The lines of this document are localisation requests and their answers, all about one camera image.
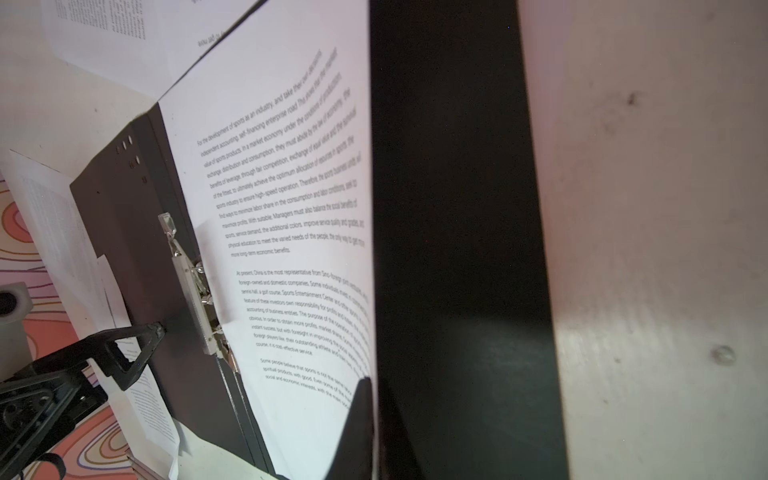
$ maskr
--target white table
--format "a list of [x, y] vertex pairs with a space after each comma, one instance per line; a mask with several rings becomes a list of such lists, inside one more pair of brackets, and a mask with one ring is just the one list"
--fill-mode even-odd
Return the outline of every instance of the white table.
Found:
[[[520, 3], [572, 478], [765, 478], [768, 8]], [[0, 151], [76, 177], [155, 99], [39, 9], [0, 3]]]

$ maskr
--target metal clip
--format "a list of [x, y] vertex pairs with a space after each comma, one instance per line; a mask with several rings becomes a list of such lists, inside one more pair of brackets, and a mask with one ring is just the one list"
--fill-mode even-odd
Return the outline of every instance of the metal clip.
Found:
[[176, 225], [170, 214], [160, 214], [157, 218], [160, 220], [168, 240], [176, 275], [179, 277], [179, 284], [184, 292], [184, 299], [187, 301], [195, 327], [203, 340], [203, 351], [207, 355], [218, 356], [227, 362], [235, 373], [238, 373], [240, 370], [237, 368], [234, 354], [216, 317], [214, 299], [210, 294], [203, 264], [201, 262], [192, 263], [184, 249], [181, 248], [176, 240]]

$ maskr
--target paper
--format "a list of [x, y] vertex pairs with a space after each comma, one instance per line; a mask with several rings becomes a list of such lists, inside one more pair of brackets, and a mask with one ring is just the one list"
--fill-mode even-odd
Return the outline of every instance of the paper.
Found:
[[[130, 326], [106, 257], [96, 258], [69, 190], [71, 179], [14, 151], [9, 151], [0, 161], [0, 170], [57, 289], [65, 284], [91, 316], [85, 325], [72, 318], [78, 335], [82, 338], [98, 330]], [[129, 359], [135, 358], [139, 350], [136, 339], [121, 341], [120, 348]], [[98, 367], [94, 367], [94, 371], [109, 394], [110, 404], [131, 447], [145, 443], [146, 439], [157, 444], [169, 455], [167, 471], [178, 457], [179, 437], [149, 367], [125, 394]], [[130, 403], [130, 411], [121, 408], [118, 397], [123, 395]], [[140, 435], [131, 434], [133, 422], [141, 424]], [[147, 465], [162, 469], [155, 458], [148, 458], [153, 455], [146, 449], [135, 448], [134, 453]]]
[[54, 53], [159, 98], [253, 0], [41, 0]]
[[[98, 268], [114, 323], [114, 326], [110, 328], [131, 326], [120, 287], [109, 267], [109, 261], [104, 255], [98, 258]], [[123, 355], [132, 362], [141, 353], [141, 347], [135, 338], [118, 340], [116, 343]], [[154, 379], [149, 365], [144, 368], [139, 380], [126, 391], [126, 394], [147, 439], [162, 448], [174, 459], [168, 474], [170, 480], [174, 480], [178, 473], [179, 433], [170, 417], [168, 407], [160, 394], [157, 381]]]
[[277, 473], [324, 478], [376, 387], [366, 2], [267, 2], [160, 101]]

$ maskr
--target black hole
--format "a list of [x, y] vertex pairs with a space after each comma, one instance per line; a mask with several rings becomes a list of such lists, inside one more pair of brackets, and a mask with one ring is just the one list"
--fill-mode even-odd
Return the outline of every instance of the black hole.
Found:
[[16, 295], [11, 292], [0, 292], [0, 316], [6, 316], [16, 310]]

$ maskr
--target colorful patterned carpet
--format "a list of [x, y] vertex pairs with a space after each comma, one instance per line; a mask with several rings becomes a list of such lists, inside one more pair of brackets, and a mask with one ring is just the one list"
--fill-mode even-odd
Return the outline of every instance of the colorful patterned carpet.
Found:
[[[78, 338], [2, 177], [0, 208], [0, 285], [26, 283], [35, 307], [24, 320], [24, 329], [32, 358], [37, 359], [76, 342]], [[96, 382], [93, 372], [88, 378]], [[64, 459], [67, 465], [65, 478], [135, 480], [136, 475], [125, 455], [127, 448], [112, 410], [109, 405], [104, 405], [51, 452]], [[25, 479], [58, 480], [56, 468], [49, 463], [33, 463], [24, 473]]]

